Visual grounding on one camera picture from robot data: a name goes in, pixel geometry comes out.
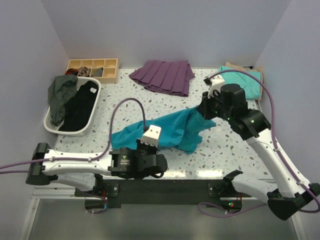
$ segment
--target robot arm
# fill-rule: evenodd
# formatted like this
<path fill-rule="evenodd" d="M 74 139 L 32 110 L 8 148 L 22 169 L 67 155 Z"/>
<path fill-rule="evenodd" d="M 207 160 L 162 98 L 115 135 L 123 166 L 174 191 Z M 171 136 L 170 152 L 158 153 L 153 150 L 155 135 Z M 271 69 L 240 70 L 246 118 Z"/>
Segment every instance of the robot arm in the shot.
<path fill-rule="evenodd" d="M 310 183 L 298 171 L 279 143 L 275 149 L 270 123 L 262 112 L 248 109 L 245 91 L 238 84 L 225 84 L 220 75 L 216 79 L 207 78 L 205 82 L 211 88 L 209 92 L 202 94 L 202 102 L 197 107 L 198 112 L 205 119 L 218 117 L 228 121 L 232 130 L 256 151 L 275 180 L 275 184 L 267 183 L 236 170 L 224 177 L 224 185 L 218 191 L 231 188 L 236 192 L 249 194 L 268 204 L 271 211 L 282 220 L 288 219 L 311 202 L 312 197 L 302 184 L 316 196 L 320 194 L 320 185 Z M 299 176 L 300 182 L 295 180 L 280 159 L 278 151 L 293 172 Z"/>
<path fill-rule="evenodd" d="M 148 176 L 160 178 L 168 168 L 165 156 L 157 154 L 160 134 L 161 128 L 151 125 L 141 139 L 137 139 L 137 149 L 127 147 L 113 149 L 98 160 L 92 159 L 101 153 L 60 152 L 50 149 L 46 143 L 39 143 L 33 159 L 51 160 L 31 164 L 26 183 L 30 185 L 60 183 L 88 192 L 102 188 L 99 181 L 102 176 L 123 179 L 143 179 Z M 88 161 L 55 160 L 61 156 L 87 158 Z"/>

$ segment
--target terrazzo table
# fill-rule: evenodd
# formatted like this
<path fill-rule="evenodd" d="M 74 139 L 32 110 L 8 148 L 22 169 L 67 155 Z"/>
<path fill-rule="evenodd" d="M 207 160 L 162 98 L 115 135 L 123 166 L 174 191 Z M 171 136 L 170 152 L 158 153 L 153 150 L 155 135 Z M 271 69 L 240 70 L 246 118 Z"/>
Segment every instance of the terrazzo table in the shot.
<path fill-rule="evenodd" d="M 144 106 L 146 119 L 155 119 L 179 110 L 192 108 L 201 102 L 202 93 L 208 91 L 203 79 L 216 69 L 193 69 L 195 78 L 190 82 L 189 97 L 170 96 L 145 90 L 134 83 L 129 74 L 134 69 L 120 69 L 117 84 L 102 84 L 100 99 L 93 127 L 84 136 L 59 135 L 55 149 L 63 152 L 99 153 L 108 141 L 109 124 L 116 104 L 128 97 L 140 100 Z M 248 101 L 249 108 L 257 109 L 257 102 Z M 115 115 L 113 132 L 142 120 L 141 109 L 136 102 L 124 103 Z M 202 142 L 194 153 L 169 148 L 162 149 L 168 162 L 168 170 L 162 179 L 222 179 L 226 174 L 241 170 L 258 179 L 270 180 L 272 176 L 262 160 L 240 136 L 234 133 L 228 122 L 215 118 L 217 126 L 202 131 Z"/>

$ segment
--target lavender wall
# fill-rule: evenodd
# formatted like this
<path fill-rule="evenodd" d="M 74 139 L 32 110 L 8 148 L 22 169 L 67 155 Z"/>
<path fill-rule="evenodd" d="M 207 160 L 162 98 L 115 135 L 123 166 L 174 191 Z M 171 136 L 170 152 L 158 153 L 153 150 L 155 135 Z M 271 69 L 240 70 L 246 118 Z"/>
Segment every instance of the lavender wall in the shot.
<path fill-rule="evenodd" d="M 41 0 L 70 58 L 252 66 L 290 0 Z"/>
<path fill-rule="evenodd" d="M 0 3 L 0 165 L 30 160 L 43 125 L 47 88 L 68 56 L 39 0 Z M 0 239 L 16 240 L 30 204 L 26 174 L 0 176 Z"/>
<path fill-rule="evenodd" d="M 276 108 L 276 135 L 311 182 L 320 169 L 320 1 L 292 0 L 256 65 Z M 270 116 L 267 96 L 263 107 Z M 319 239 L 320 213 L 300 213 L 308 239 Z"/>

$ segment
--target purple cloth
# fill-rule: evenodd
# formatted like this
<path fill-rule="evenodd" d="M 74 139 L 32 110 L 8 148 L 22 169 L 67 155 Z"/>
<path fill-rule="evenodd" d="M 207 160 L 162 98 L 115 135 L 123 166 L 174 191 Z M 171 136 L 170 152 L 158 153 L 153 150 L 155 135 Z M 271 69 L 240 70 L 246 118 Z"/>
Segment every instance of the purple cloth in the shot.
<path fill-rule="evenodd" d="M 129 77 L 151 92 L 187 97 L 195 75 L 188 61 L 147 61 Z"/>

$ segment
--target teal fabric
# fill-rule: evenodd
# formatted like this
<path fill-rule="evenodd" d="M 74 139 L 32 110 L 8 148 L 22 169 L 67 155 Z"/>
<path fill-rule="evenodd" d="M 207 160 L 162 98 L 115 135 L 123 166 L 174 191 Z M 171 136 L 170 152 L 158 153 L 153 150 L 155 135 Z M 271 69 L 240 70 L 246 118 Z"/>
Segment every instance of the teal fabric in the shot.
<path fill-rule="evenodd" d="M 233 69 L 228 66 L 221 66 L 219 72 L 223 70 Z M 247 71 L 247 73 L 255 76 L 261 80 L 261 73 L 258 71 Z M 240 72 L 225 72 L 221 76 L 225 80 L 226 84 L 239 84 L 245 91 L 246 99 L 259 99 L 261 97 L 260 84 L 253 80 L 251 77 L 244 75 Z"/>
<path fill-rule="evenodd" d="M 212 120 L 205 120 L 195 107 L 177 111 L 154 120 L 147 120 L 146 125 L 161 127 L 159 138 L 160 148 L 175 147 L 193 153 L 202 142 L 199 132 L 216 126 Z M 143 121 L 125 127 L 122 131 L 112 134 L 112 148 L 127 147 L 136 149 L 136 140 L 143 134 Z"/>

